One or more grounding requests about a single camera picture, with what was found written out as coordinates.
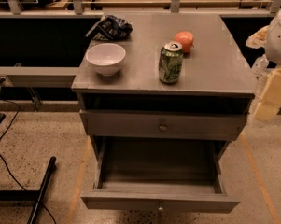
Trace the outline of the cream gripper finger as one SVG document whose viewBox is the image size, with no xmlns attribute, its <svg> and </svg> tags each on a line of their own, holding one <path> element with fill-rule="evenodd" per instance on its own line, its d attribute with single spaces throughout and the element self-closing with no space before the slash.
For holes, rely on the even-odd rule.
<svg viewBox="0 0 281 224">
<path fill-rule="evenodd" d="M 253 118 L 271 121 L 281 108 L 281 68 L 269 73 L 264 89 L 253 114 Z"/>
</svg>

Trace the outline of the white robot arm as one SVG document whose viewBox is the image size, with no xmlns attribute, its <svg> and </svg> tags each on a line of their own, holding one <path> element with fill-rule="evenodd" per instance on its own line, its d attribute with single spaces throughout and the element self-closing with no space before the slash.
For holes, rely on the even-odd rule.
<svg viewBox="0 0 281 224">
<path fill-rule="evenodd" d="M 264 74 L 269 62 L 279 65 L 263 79 L 260 96 L 253 112 L 253 119 L 260 122 L 271 121 L 281 108 L 281 9 L 269 25 L 259 29 L 246 41 L 253 49 L 264 48 L 264 54 L 252 66 L 256 76 Z"/>
</svg>

